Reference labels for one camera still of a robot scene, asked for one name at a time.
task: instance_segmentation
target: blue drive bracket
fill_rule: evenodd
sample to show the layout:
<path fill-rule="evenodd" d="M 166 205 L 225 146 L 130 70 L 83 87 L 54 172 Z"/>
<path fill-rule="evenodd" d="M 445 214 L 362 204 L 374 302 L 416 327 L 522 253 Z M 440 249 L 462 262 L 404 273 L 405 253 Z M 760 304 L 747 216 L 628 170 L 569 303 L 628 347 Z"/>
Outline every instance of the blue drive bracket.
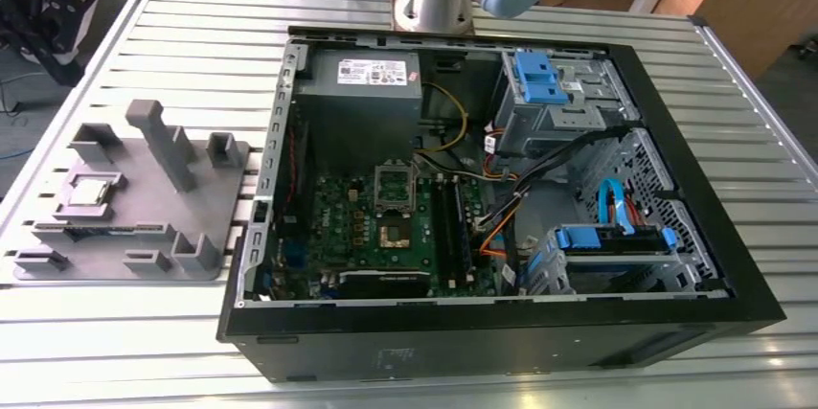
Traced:
<path fill-rule="evenodd" d="M 568 94 L 561 88 L 561 75 L 552 65 L 549 55 L 542 52 L 518 52 L 514 60 L 526 102 L 569 104 Z"/>
<path fill-rule="evenodd" d="M 566 227 L 557 231 L 561 249 L 598 249 L 602 247 L 600 234 L 593 227 Z"/>

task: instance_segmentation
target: floor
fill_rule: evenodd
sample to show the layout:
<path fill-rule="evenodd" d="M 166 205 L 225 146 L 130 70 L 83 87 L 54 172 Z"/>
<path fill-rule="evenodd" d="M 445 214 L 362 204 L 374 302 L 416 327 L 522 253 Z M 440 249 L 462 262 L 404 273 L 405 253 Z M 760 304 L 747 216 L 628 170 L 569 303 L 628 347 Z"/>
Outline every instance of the floor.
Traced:
<path fill-rule="evenodd" d="M 83 46 L 81 60 L 86 61 L 103 40 L 107 28 L 126 0 L 101 0 L 95 20 Z M 39 72 L 39 66 L 11 51 L 0 51 L 0 81 Z M 779 114 L 791 126 L 804 147 L 818 158 L 818 57 L 799 61 L 796 52 L 785 54 L 768 74 L 757 81 Z M 31 149 L 41 140 L 51 118 L 70 89 L 59 87 L 46 76 L 33 76 L 3 85 L 0 98 L 9 106 L 19 104 L 14 118 L 0 113 L 0 197 L 13 186 L 27 156 L 5 159 Z"/>

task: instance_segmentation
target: aluminum table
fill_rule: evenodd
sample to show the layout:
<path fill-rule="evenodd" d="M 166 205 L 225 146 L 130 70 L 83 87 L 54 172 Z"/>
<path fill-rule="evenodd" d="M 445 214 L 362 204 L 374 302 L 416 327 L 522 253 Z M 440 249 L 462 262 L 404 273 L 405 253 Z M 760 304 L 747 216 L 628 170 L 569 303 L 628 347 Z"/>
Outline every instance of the aluminum table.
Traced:
<path fill-rule="evenodd" d="M 682 128 L 789 319 L 648 369 L 386 382 L 271 384 L 217 342 L 227 280 L 185 285 L 22 284 L 11 248 L 38 243 L 81 123 L 166 106 L 191 139 L 230 130 L 255 147 L 235 208 L 250 216 L 289 25 L 389 28 L 385 0 L 129 0 L 0 204 L 0 405 L 202 408 L 805 407 L 818 401 L 816 165 L 713 32 L 686 18 L 534 9 L 476 12 L 480 34 L 632 45 Z M 241 227 L 231 231 L 230 247 Z"/>

